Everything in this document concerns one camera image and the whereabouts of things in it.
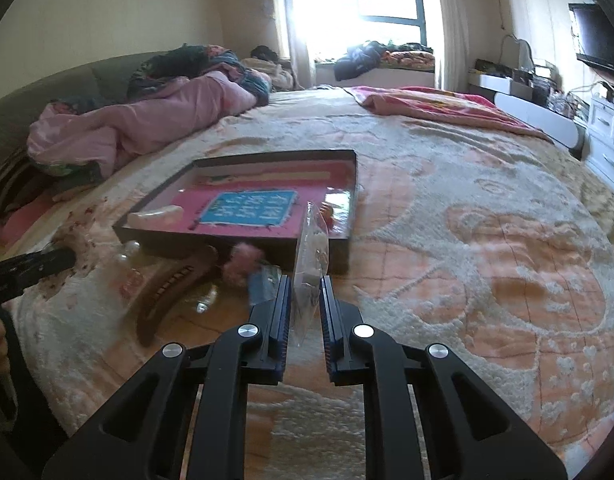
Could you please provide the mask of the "clear bag with earrings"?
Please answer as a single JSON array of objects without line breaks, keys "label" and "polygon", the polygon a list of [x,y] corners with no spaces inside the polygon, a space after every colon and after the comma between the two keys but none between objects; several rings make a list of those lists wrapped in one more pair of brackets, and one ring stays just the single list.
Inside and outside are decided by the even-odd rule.
[{"label": "clear bag with earrings", "polygon": [[329,230],[321,210],[314,202],[305,208],[292,278],[292,341],[303,344],[313,322],[318,301],[320,280],[329,270]]}]

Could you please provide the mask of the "cream peach bedspread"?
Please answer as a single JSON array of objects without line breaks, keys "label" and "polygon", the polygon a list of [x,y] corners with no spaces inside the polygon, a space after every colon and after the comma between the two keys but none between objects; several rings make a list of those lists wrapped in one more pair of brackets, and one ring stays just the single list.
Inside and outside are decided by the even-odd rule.
[{"label": "cream peach bedspread", "polygon": [[535,136],[381,116],[342,90],[293,92],[139,158],[96,207],[93,270],[12,304],[32,377],[76,430],[146,360],[107,286],[112,224],[195,159],[350,148],[359,198],[339,298],[405,344],[448,342],[569,474],[614,427],[614,189]]}]

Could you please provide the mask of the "white drawer cabinet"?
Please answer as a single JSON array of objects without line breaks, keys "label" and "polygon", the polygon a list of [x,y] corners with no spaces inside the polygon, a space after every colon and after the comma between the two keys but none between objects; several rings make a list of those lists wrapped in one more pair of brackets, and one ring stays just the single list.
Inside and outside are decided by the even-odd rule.
[{"label": "white drawer cabinet", "polygon": [[590,104],[583,162],[614,187],[614,104],[600,96]]}]

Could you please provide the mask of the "brown banana hair clip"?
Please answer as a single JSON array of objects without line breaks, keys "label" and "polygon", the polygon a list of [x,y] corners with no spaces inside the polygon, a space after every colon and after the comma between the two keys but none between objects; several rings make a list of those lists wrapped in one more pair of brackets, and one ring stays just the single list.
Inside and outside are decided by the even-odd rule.
[{"label": "brown banana hair clip", "polygon": [[148,281],[133,304],[136,338],[142,347],[153,342],[159,324],[186,292],[215,278],[217,260],[217,250],[204,246],[188,258],[173,261]]}]

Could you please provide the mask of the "white curtain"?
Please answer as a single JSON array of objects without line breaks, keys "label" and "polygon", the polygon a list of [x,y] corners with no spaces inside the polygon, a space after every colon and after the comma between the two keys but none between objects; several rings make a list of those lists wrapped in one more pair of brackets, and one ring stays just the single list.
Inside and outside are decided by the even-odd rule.
[{"label": "white curtain", "polygon": [[464,0],[432,0],[436,87],[464,92],[468,85],[469,27]]},{"label": "white curtain", "polygon": [[311,88],[316,82],[316,67],[307,46],[308,0],[272,1],[279,53],[290,62],[295,86]]}]

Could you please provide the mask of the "striped dark pillow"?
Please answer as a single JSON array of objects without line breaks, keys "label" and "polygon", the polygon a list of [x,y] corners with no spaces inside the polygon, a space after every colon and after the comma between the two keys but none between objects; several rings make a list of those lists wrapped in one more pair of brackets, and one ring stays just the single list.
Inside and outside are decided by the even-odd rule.
[{"label": "striped dark pillow", "polygon": [[38,198],[55,179],[41,171],[24,148],[0,165],[0,218]]}]

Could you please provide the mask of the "pink quilt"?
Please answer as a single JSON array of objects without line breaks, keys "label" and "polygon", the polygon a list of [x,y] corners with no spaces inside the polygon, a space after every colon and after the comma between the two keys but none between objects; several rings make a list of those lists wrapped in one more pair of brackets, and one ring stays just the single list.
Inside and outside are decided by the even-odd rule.
[{"label": "pink quilt", "polygon": [[165,148],[257,104],[221,70],[180,77],[153,96],[75,115],[45,107],[29,129],[27,153],[43,171],[67,178],[92,172],[101,182],[132,159]]}]

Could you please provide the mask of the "right white curtain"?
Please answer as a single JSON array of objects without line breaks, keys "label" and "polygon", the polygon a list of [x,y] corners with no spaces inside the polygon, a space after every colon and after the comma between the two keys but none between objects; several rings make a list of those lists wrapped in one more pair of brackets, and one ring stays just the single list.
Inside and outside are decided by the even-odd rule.
[{"label": "right white curtain", "polygon": [[469,27],[464,0],[432,0],[436,87],[464,92],[468,85]]}]

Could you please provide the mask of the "pile of dark clothes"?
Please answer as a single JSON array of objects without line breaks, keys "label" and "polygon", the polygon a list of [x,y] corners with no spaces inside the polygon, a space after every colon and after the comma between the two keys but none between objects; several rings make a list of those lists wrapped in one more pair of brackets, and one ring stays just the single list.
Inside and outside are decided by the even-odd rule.
[{"label": "pile of dark clothes", "polygon": [[377,41],[368,41],[349,48],[344,56],[334,62],[335,80],[355,79],[374,70],[380,66],[385,51],[385,45]]}]

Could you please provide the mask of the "green quilted headboard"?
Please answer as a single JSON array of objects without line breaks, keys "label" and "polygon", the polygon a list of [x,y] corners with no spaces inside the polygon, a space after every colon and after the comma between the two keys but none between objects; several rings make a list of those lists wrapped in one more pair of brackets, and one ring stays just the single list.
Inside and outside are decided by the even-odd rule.
[{"label": "green quilted headboard", "polygon": [[63,98],[124,101],[129,78],[148,58],[161,51],[106,58],[39,79],[0,99],[0,166],[26,145],[29,126],[46,104]]}]

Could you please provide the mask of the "window with dark frame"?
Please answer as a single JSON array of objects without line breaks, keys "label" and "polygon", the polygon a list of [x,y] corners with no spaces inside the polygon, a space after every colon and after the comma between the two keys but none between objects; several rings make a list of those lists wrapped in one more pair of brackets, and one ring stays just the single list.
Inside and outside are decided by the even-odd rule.
[{"label": "window with dark frame", "polygon": [[423,0],[308,0],[307,46],[313,62],[330,62],[351,47],[427,44]]}]

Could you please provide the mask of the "dark floral duvet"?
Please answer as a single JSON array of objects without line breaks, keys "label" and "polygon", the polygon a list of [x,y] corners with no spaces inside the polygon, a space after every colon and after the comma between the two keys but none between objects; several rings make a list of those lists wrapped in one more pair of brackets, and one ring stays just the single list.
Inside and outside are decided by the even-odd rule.
[{"label": "dark floral duvet", "polygon": [[245,66],[229,49],[220,46],[183,46],[154,55],[130,76],[126,96],[129,101],[156,93],[173,79],[194,79],[218,70],[229,81],[252,93],[257,106],[269,104],[271,83]]}]

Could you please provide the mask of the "yellow item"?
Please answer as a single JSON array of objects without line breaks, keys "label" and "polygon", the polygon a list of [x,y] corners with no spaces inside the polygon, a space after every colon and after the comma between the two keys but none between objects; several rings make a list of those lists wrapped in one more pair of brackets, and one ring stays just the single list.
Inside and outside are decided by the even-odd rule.
[{"label": "yellow item", "polygon": [[182,304],[195,314],[203,314],[216,303],[218,295],[216,283],[196,284],[182,298]]}]

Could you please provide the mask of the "pearl ball hair accessory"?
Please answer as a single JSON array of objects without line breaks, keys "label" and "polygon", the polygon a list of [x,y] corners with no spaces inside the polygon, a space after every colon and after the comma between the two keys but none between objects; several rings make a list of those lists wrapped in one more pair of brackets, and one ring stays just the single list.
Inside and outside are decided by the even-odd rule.
[{"label": "pearl ball hair accessory", "polygon": [[142,258],[141,245],[136,240],[122,244],[110,260],[110,272],[117,281],[122,281],[138,270]]}]

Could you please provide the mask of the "red pink blanket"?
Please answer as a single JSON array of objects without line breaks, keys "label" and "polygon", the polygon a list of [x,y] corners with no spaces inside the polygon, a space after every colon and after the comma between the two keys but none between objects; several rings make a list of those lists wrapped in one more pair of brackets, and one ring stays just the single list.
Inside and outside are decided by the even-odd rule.
[{"label": "red pink blanket", "polygon": [[542,130],[504,112],[476,94],[464,94],[427,87],[345,88],[366,110],[383,116],[406,116],[428,122],[497,130],[518,136],[550,141]]}]

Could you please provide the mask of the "small blue box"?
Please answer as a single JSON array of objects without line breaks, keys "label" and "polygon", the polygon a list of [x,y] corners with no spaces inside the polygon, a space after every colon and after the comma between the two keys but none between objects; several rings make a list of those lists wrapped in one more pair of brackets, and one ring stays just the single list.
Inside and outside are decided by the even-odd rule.
[{"label": "small blue box", "polygon": [[279,266],[263,264],[247,278],[247,293],[249,307],[253,308],[262,302],[274,300],[277,294],[282,271]]}]

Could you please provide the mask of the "dark cardboard tray box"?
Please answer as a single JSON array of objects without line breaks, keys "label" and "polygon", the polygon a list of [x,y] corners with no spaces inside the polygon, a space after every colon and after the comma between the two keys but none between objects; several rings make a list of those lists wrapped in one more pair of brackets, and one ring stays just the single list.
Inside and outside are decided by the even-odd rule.
[{"label": "dark cardboard tray box", "polygon": [[[249,243],[281,269],[293,269],[306,204],[325,209],[329,268],[348,269],[357,188],[352,150],[304,150],[196,159],[125,212],[113,229],[121,242],[136,240],[148,254],[182,259],[204,246],[227,260]],[[163,230],[127,226],[132,212],[178,205],[183,219]]]}]

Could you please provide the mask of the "black wall television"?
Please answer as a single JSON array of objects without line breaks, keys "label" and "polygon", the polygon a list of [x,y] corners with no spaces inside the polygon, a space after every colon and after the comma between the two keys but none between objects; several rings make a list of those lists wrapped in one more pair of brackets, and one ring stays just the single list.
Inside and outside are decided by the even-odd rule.
[{"label": "black wall television", "polygon": [[614,75],[614,28],[597,3],[570,3],[576,58]]}]

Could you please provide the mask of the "left white curtain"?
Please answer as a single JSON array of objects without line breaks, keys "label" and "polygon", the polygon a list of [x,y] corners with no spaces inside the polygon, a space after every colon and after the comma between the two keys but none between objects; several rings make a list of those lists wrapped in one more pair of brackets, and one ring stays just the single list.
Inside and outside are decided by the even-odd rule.
[{"label": "left white curtain", "polygon": [[279,53],[290,62],[295,86],[311,88],[316,82],[316,67],[307,46],[308,0],[272,1]]}]

